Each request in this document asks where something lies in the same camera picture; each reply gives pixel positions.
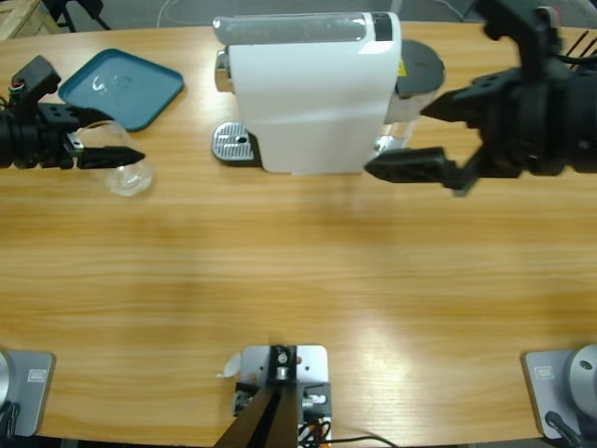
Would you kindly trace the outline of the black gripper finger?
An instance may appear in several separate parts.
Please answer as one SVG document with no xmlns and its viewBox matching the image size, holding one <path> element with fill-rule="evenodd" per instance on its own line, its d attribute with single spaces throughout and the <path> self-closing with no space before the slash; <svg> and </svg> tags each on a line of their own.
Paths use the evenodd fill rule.
<svg viewBox="0 0 597 448">
<path fill-rule="evenodd" d="M 421 115 L 445 122 L 465 122 L 469 127 L 478 128 L 490 107 L 497 103 L 510 84 L 517 81 L 517 69 L 474 78 L 464 88 L 439 95 L 423 108 Z"/>
<path fill-rule="evenodd" d="M 47 103 L 39 105 L 39 117 L 48 125 L 59 129 L 80 129 L 95 123 L 114 120 L 111 116 L 94 108 Z"/>
<path fill-rule="evenodd" d="M 142 161 L 146 154 L 130 147 L 86 147 L 76 157 L 79 169 L 115 169 Z"/>
<path fill-rule="evenodd" d="M 455 161 L 442 147 L 387 149 L 368 161 L 364 170 L 390 183 L 438 183 L 449 185 L 459 173 Z"/>
</svg>

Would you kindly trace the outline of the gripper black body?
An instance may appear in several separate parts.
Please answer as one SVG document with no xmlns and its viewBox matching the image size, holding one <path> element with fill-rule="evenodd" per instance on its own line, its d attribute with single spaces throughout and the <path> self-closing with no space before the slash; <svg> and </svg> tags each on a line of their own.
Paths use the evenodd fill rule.
<svg viewBox="0 0 597 448">
<path fill-rule="evenodd" d="M 533 81 L 518 70 L 518 81 L 490 107 L 484 122 L 469 128 L 478 130 L 481 145 L 447 185 L 461 196 L 485 178 L 557 176 L 567 168 L 593 174 L 596 67 L 558 65 Z"/>
<path fill-rule="evenodd" d="M 82 149 L 69 134 L 78 129 L 59 129 L 32 114 L 19 115 L 15 109 L 1 111 L 1 167 L 18 169 L 75 167 Z"/>
</svg>

